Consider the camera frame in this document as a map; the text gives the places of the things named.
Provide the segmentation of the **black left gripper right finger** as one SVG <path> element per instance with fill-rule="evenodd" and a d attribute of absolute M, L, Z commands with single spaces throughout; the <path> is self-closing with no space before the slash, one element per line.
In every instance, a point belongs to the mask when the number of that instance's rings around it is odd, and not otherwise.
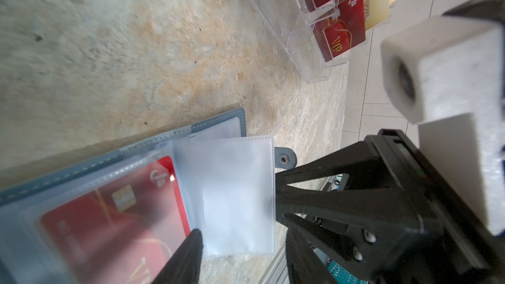
<path fill-rule="evenodd" d="M 337 281 L 310 248 L 308 241 L 293 228 L 287 231 L 285 253 L 290 283 L 337 284 Z"/>

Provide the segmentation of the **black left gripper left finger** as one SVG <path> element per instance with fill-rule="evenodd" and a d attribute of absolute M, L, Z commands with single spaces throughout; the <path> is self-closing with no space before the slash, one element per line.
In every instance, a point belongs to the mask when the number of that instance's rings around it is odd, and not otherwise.
<path fill-rule="evenodd" d="M 203 236 L 194 229 L 172 255 L 152 284 L 198 283 L 203 257 Z"/>

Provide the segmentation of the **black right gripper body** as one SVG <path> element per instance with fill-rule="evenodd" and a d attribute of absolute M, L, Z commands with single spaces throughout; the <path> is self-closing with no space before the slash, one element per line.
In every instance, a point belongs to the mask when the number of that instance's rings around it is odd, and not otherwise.
<path fill-rule="evenodd" d="M 407 247 L 373 273 L 374 283 L 503 283 L 504 236 L 493 236 L 399 130 L 365 142 L 381 157 L 417 214 Z"/>

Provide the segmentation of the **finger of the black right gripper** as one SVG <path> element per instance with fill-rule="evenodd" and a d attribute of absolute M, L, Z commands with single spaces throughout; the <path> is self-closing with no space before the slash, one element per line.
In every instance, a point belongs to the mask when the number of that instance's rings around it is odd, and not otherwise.
<path fill-rule="evenodd" d="M 400 189 L 291 189 L 277 194 L 276 210 L 279 223 L 361 280 L 391 273 L 422 232 Z"/>
<path fill-rule="evenodd" d="M 359 141 L 311 163 L 276 174 L 276 196 L 315 194 L 293 184 L 347 175 L 339 191 L 350 197 L 394 197 L 395 183 L 380 150 L 370 141 Z"/>

